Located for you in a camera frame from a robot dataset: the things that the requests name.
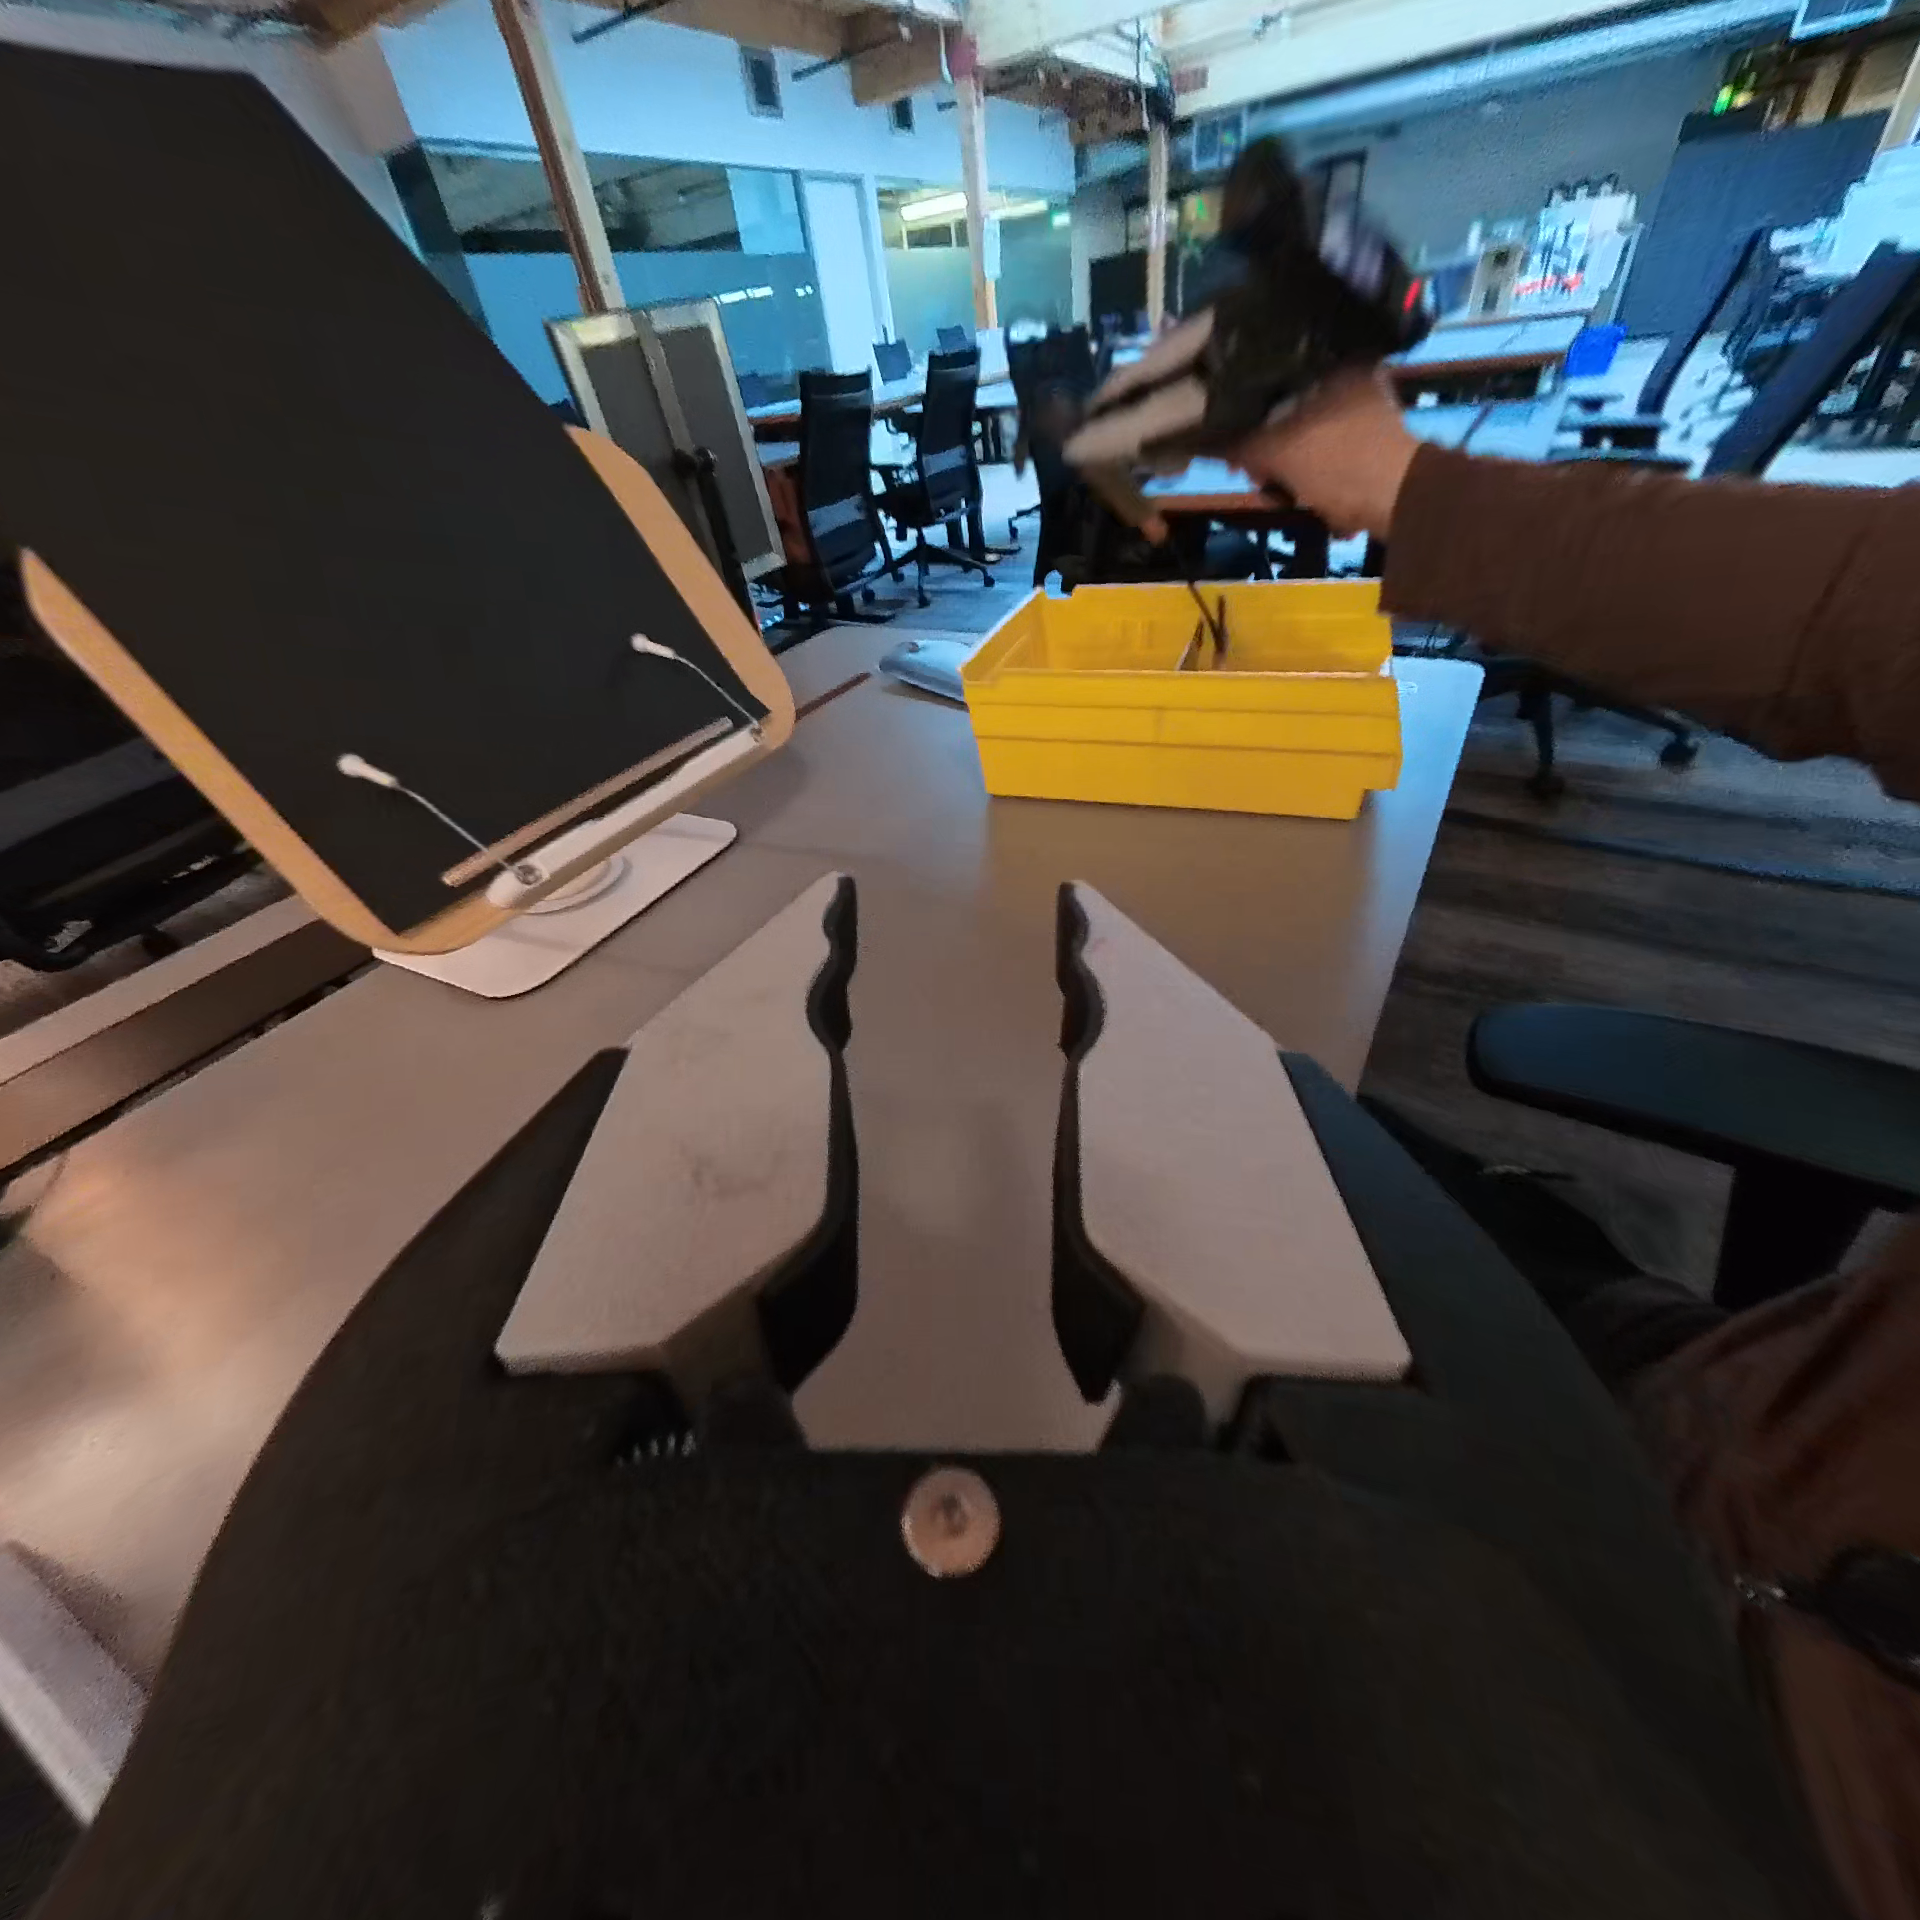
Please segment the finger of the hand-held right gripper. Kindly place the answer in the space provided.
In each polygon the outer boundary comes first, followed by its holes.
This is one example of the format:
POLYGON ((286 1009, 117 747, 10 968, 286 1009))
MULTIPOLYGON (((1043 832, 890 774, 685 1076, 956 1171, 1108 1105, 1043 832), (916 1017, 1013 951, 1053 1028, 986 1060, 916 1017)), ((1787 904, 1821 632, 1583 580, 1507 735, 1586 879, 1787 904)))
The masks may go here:
POLYGON ((1206 422, 1213 320, 1180 320, 1089 396, 1087 427, 1197 429, 1206 422))
POLYGON ((1204 394, 1093 396, 1060 457, 1080 472, 1180 471, 1213 448, 1204 394))

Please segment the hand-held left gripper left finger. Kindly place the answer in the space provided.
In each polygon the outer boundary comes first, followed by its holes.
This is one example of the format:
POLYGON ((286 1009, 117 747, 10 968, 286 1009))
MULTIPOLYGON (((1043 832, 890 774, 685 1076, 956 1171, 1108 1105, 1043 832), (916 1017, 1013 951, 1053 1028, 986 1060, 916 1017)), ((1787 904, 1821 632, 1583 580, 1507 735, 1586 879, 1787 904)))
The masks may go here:
POLYGON ((791 1392, 859 1296, 851 874, 827 874, 625 1042, 498 1335, 513 1375, 791 1392))

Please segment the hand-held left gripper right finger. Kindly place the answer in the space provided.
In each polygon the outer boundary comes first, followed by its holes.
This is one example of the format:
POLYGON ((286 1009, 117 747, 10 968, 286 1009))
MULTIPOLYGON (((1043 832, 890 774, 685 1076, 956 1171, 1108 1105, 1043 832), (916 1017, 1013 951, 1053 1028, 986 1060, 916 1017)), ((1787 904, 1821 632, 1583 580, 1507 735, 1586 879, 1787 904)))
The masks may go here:
POLYGON ((1388 1306, 1278 1042, 1104 892, 1059 891, 1053 1331, 1087 1404, 1186 1383, 1402 1386, 1388 1306))

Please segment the yellow plastic bin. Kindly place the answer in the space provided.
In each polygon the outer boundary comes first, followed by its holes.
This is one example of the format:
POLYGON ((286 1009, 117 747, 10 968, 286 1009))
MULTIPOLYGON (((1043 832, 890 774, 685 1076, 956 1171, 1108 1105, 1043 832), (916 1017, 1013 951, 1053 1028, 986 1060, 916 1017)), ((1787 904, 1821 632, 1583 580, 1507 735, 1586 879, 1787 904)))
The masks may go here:
POLYGON ((964 666, 993 796, 1356 818, 1398 785, 1372 580, 1035 589, 964 666))

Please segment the person's right forearm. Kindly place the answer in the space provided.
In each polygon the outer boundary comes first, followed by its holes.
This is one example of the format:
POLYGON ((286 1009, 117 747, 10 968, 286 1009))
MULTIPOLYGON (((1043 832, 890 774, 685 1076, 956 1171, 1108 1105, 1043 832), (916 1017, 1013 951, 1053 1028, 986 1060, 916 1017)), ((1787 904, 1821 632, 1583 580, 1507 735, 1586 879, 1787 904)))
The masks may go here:
POLYGON ((1918 800, 1918 489, 1523 464, 1424 447, 1382 609, 1777 761, 1918 800))

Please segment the person's right hand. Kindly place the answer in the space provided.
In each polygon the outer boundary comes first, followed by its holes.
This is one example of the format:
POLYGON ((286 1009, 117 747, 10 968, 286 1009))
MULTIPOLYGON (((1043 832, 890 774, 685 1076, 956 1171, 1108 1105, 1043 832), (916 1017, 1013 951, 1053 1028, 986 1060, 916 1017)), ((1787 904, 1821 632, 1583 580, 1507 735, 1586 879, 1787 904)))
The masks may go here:
POLYGON ((1333 533, 1386 539, 1418 452, 1391 376, 1339 372, 1263 422, 1234 457, 1333 533))

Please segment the group of black office chairs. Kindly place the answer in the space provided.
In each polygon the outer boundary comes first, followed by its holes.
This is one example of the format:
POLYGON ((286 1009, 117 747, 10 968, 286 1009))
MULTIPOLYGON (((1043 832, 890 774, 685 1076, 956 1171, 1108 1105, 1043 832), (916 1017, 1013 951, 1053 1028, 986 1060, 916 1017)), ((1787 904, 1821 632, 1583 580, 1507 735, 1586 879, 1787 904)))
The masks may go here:
MULTIPOLYGON (((1093 335, 1056 327, 1011 347, 1016 452, 1039 480, 1035 585, 1093 581, 1100 520, 1063 464, 1060 412, 1093 390, 1093 335)), ((874 384, 863 375, 799 376, 798 440, 763 461, 778 531, 771 592, 786 626, 818 630, 829 617, 880 622, 899 610, 876 601, 880 580, 912 574, 928 604, 928 570, 948 565, 993 585, 997 550, 983 541, 983 480, 974 420, 979 367, 970 354, 935 354, 907 427, 907 457, 872 457, 874 384)))

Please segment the grey framed panel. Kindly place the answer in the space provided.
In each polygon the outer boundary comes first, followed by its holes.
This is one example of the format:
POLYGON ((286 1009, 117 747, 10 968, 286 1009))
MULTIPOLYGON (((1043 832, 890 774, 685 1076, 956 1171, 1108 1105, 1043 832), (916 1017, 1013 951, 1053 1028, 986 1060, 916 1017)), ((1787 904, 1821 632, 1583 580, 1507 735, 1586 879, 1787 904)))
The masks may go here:
POLYGON ((755 613, 785 562, 778 515, 733 372, 721 303, 658 301, 545 320, 584 426, 632 457, 755 613))

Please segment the person's torso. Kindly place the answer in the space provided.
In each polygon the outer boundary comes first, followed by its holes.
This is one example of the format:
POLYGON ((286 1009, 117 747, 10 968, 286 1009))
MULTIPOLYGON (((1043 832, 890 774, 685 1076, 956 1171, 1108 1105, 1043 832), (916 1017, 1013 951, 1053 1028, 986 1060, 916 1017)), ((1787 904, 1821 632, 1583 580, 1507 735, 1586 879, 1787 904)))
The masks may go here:
MULTIPOLYGON (((1674 1514, 1734 1586, 1918 1549, 1918 1237, 1652 1364, 1625 1389, 1674 1514)), ((1854 1915, 1918 1912, 1915 1686, 1799 1609, 1734 1598, 1770 1731, 1854 1915)))

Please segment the wooden book stand black board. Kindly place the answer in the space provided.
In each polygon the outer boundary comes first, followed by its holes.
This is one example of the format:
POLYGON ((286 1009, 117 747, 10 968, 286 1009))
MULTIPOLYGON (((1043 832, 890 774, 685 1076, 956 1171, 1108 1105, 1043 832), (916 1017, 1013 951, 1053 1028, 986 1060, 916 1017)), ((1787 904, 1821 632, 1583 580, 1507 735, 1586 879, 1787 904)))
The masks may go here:
POLYGON ((32 622, 341 935, 516 996, 733 846, 798 706, 250 74, 6 43, 6 545, 32 622))

